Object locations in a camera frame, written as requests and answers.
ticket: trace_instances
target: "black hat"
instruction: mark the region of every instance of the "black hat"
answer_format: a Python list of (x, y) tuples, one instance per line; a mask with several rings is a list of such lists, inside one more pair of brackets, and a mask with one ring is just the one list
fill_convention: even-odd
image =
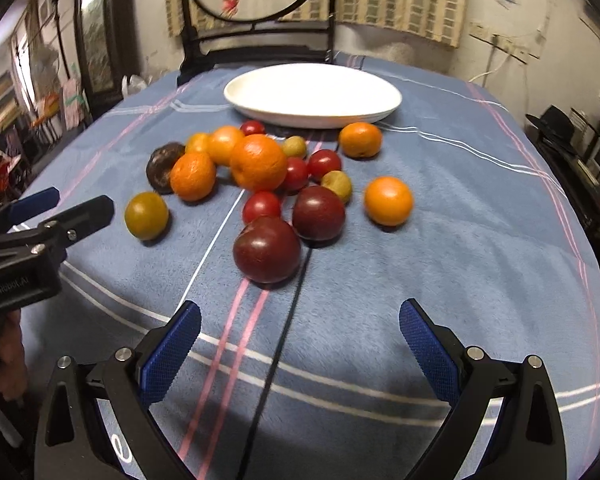
[(578, 154), (571, 145), (571, 137), (573, 137), (575, 127), (570, 118), (560, 108), (551, 105), (540, 118), (529, 114), (526, 115), (526, 118), (551, 142), (571, 153), (571, 155)]

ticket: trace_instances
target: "dark wooden door frame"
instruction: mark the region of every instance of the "dark wooden door frame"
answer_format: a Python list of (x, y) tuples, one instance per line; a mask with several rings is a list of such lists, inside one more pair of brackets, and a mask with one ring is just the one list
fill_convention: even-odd
[(74, 0), (75, 45), (82, 75), (82, 86), (87, 95), (91, 114), (95, 119), (122, 101), (122, 78), (140, 73), (134, 0), (104, 0), (104, 22), (114, 86), (109, 90), (95, 92), (91, 83), (82, 38), (80, 0)]

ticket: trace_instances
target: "blue tablecloth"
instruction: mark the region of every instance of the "blue tablecloth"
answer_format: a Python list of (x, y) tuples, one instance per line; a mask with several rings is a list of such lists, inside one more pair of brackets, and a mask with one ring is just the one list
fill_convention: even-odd
[[(387, 79), (403, 101), (380, 123), (377, 158), (344, 158), (354, 184), (344, 234), (312, 253), (246, 478), (405, 476), (448, 412), (398, 329), (410, 297), (465, 345), (505, 360), (544, 359), (569, 478), (577, 478), (600, 446), (600, 272), (564, 192), (480, 87), (360, 56), (336, 61)], [(122, 213), (150, 189), (144, 167), (157, 146), (244, 120), (222, 90), (247, 70), (216, 68), (179, 89), (175, 74), (161, 79), (96, 121), (30, 188), (58, 187), (60, 208), (107, 194), (117, 209), (110, 227), (69, 251), (63, 293), (24, 310), (32, 388), (44, 389), (58, 356), (106, 359), (164, 324), (183, 298), (195, 301), (203, 333), (151, 409), (201, 480), (235, 478), (298, 278), (263, 290), (240, 275), (232, 243), (247, 195), (226, 168), (201, 205), (166, 197), (173, 226), (158, 244), (133, 238)], [(302, 134), (312, 151), (336, 146), (336, 132)], [(403, 179), (415, 198), (410, 220), (393, 232), (362, 208), (366, 184), (385, 174)], [(477, 466), (498, 406), (488, 409), (462, 474)], [(110, 408), (102, 409), (125, 469), (138, 476)]]

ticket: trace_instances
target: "red fruit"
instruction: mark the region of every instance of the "red fruit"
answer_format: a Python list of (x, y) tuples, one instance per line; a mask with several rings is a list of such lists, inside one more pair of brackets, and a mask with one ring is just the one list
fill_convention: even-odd
[(264, 124), (260, 121), (244, 121), (240, 129), (245, 135), (261, 134), (265, 135)]
[(291, 221), (302, 238), (331, 240), (342, 231), (344, 220), (344, 204), (331, 189), (309, 186), (298, 193)]
[(340, 171), (342, 169), (342, 161), (333, 150), (318, 150), (309, 157), (307, 167), (312, 179), (320, 182), (330, 171)]
[(286, 160), (286, 177), (282, 186), (287, 191), (298, 191), (309, 183), (309, 169), (306, 162), (296, 156)]
[(253, 282), (277, 283), (300, 265), (300, 240), (282, 218), (261, 216), (234, 242), (234, 262)]
[(280, 199), (270, 191), (259, 191), (251, 195), (242, 208), (242, 221), (245, 225), (259, 216), (277, 216), (282, 214)]

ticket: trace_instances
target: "human hand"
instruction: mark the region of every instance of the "human hand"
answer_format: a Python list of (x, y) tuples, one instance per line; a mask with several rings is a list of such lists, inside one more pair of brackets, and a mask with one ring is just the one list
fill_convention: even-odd
[(20, 329), (20, 311), (7, 314), (0, 336), (0, 393), (4, 400), (14, 400), (27, 389), (27, 365)]

